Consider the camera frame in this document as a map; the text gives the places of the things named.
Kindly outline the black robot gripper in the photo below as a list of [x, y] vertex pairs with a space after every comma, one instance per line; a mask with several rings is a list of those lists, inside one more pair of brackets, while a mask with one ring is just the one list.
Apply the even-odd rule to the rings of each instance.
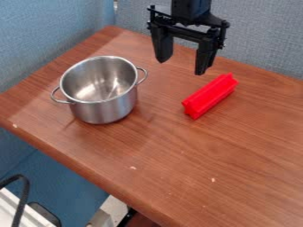
[[172, 56], [174, 38], [199, 43], [195, 74], [204, 74], [214, 64], [218, 49], [224, 48], [226, 30], [230, 22], [211, 13], [212, 0], [172, 0], [171, 6], [152, 4], [148, 29], [155, 58], [160, 63]]

